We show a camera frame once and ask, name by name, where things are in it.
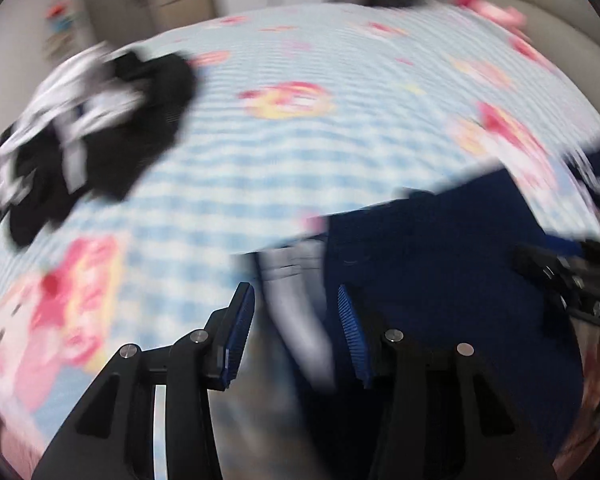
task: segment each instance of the pile of clothes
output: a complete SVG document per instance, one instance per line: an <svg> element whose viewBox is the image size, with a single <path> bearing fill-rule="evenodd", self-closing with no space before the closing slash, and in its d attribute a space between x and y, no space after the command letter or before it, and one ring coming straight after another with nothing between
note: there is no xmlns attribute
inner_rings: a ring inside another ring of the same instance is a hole
<svg viewBox="0 0 600 480"><path fill-rule="evenodd" d="M87 192L124 200L176 140L196 91L177 54L112 57L104 44L56 68L0 136L0 220L22 248Z"/></svg>
<svg viewBox="0 0 600 480"><path fill-rule="evenodd" d="M600 151L570 159L600 212ZM554 459L580 410L580 351L565 311L512 268L515 247L580 256L547 235L506 170L439 194L326 218L324 232L251 254L264 306L294 373L315 447L334 478L366 478L384 399L356 380L338 312L341 285L371 298L387 326L420 345L470 343ZM429 456L444 463L449 448Z"/></svg>

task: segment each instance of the metal screw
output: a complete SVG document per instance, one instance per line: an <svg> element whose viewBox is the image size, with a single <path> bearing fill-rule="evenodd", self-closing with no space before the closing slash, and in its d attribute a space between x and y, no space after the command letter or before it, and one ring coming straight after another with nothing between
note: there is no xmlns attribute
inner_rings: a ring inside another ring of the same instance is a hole
<svg viewBox="0 0 600 480"><path fill-rule="evenodd" d="M203 343L208 339L209 334L208 332L206 332L206 330L200 329L191 332L191 335L189 337L194 343Z"/></svg>
<svg viewBox="0 0 600 480"><path fill-rule="evenodd" d="M133 344L124 345L120 349L120 357L123 357L125 359L129 359L130 357L133 357L137 353L138 353L138 347Z"/></svg>
<svg viewBox="0 0 600 480"><path fill-rule="evenodd" d="M400 332L397 328L390 328L384 333L384 337L392 343L399 343L404 339L404 334Z"/></svg>
<svg viewBox="0 0 600 480"><path fill-rule="evenodd" d="M474 347L472 347L469 343L460 343L456 350L460 355L464 357L471 357L474 354Z"/></svg>

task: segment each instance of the gingham pattern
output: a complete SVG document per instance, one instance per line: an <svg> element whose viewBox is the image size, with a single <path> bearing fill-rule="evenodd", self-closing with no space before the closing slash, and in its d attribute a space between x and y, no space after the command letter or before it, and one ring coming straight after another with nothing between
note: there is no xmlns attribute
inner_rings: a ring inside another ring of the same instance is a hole
<svg viewBox="0 0 600 480"><path fill-rule="evenodd" d="M0 231L0 295L27 269L57 265L75 237L119 234L127 243L126 268L109 350L129 341L145 349L170 344L227 305L240 280L232 254L299 234L306 213L360 208L390 199L399 187L437 189L487 171L448 134L454 118L476 117L479 101L507 110L555 156L600 136L599 115L563 74L521 56L506 31L468 11L320 5L247 17L232 27L215 22L180 28L139 45L149 56L228 50L230 58L202 69L177 147L126 202L86 198L58 231L44 231L19 254ZM369 21L408 35L374 37L366 32ZM297 28L261 31L279 25ZM310 50L296 48L298 42ZM490 61L514 88L476 82L455 70L451 57ZM334 110L318 118L263 120L247 114L237 97L286 81L322 86L333 96ZM529 202L549 231L600 234L574 187ZM59 376L34 414L47 438L88 383L71 370ZM240 400L227 398L235 415ZM244 413L243 422L250 418ZM240 416L229 418L240 426ZM222 420L216 422L222 426ZM216 428L226 464L232 460L230 435ZM163 463L158 460L158 468ZM272 475L284 477L276 467ZM263 474L258 469L258 478Z"/></svg>

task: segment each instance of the bed sheet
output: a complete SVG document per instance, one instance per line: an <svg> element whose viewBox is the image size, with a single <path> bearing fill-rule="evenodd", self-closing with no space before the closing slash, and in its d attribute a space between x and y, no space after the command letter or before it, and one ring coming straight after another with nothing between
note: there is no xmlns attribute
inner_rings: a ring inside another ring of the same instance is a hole
<svg viewBox="0 0 600 480"><path fill-rule="evenodd" d="M132 47L180 52L200 73L177 146L128 200L86 197L26 251L0 226L0 446L24 476L117 348L203 326L243 278L232 255L298 236L313 216L504 164L548 232L600 237L561 161L600 142L600 116L469 10L270 8ZM284 373L256 322L240 377L212 399L226 478L318 478Z"/></svg>

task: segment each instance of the wall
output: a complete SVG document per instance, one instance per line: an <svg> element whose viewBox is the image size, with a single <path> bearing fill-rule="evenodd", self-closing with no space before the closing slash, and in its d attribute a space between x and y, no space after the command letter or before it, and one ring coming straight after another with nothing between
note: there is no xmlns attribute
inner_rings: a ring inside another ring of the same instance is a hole
<svg viewBox="0 0 600 480"><path fill-rule="evenodd" d="M0 5L0 133L20 114L54 64L45 59L45 13L54 0L4 0ZM77 43L91 44L82 28Z"/></svg>

